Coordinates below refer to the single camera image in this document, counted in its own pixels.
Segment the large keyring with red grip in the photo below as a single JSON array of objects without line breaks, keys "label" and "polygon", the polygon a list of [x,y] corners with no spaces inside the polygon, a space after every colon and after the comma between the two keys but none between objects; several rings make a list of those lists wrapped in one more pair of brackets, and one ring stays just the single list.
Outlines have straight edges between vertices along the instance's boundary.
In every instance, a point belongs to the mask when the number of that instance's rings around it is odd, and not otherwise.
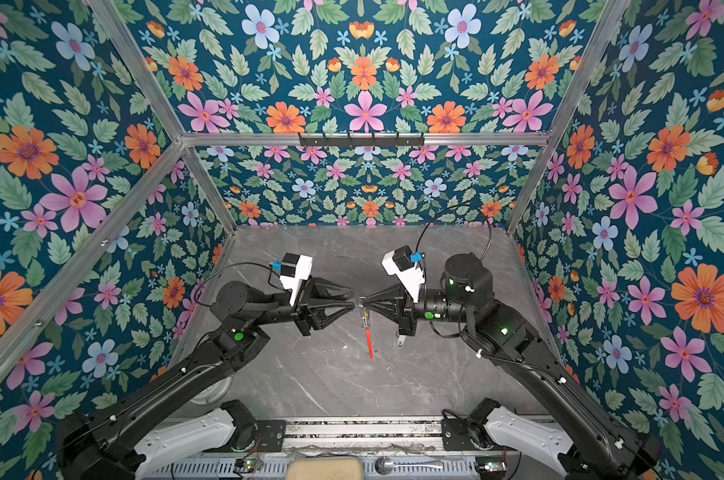
[{"label": "large keyring with red grip", "polygon": [[374,345],[373,345],[372,331],[371,331],[371,310],[366,305],[365,297],[359,298],[359,308],[360,308],[360,314],[362,317],[363,327],[365,329],[365,334],[366,334],[366,342],[367,342],[367,347],[368,347],[369,359],[374,360],[375,354],[374,354]]}]

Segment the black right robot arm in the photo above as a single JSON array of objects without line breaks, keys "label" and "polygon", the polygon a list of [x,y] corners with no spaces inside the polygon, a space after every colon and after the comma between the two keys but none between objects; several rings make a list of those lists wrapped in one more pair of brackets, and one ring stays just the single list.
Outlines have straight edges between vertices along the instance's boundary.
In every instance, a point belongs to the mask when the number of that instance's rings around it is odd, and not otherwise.
[{"label": "black right robot arm", "polygon": [[437,289],[427,288],[423,259],[407,246],[386,253],[382,266],[398,283],[366,297],[364,308],[395,322],[401,340],[421,321],[461,324],[458,336],[476,356],[515,378],[556,423],[485,399],[467,419],[478,447],[509,447],[566,479],[638,479],[657,465],[660,441],[624,425],[575,381],[534,325],[497,299],[493,273],[475,254],[450,257]]}]

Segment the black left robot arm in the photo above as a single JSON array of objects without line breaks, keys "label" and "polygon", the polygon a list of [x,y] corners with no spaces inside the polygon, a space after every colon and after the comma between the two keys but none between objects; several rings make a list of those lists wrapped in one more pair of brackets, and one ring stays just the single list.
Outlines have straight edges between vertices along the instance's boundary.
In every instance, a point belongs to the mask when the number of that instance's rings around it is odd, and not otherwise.
[{"label": "black left robot arm", "polygon": [[55,440],[62,476],[139,479],[205,450],[250,451],[256,444],[256,420],[239,400],[189,421],[161,424],[252,362],[270,340],[264,326],[293,323],[308,336],[352,311],[351,297],[350,288],[315,277],[293,293],[266,294],[240,281],[227,283],[210,308],[219,327],[188,356],[116,404],[60,424]]}]

